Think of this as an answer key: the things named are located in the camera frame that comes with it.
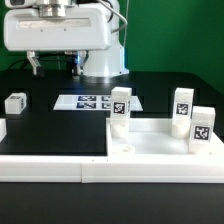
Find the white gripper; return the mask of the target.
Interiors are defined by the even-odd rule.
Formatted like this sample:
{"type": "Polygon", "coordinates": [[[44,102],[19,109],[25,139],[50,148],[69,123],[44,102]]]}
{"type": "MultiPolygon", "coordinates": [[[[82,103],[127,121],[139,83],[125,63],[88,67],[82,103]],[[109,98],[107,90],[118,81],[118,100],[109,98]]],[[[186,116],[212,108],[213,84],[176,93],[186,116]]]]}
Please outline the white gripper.
{"type": "Polygon", "coordinates": [[[33,75],[44,76],[35,51],[76,51],[73,74],[83,73],[88,59],[85,50],[104,50],[111,45],[106,14],[97,8],[74,7],[65,17],[40,18],[36,9],[10,10],[4,18],[4,44],[10,51],[28,51],[33,75]]]}

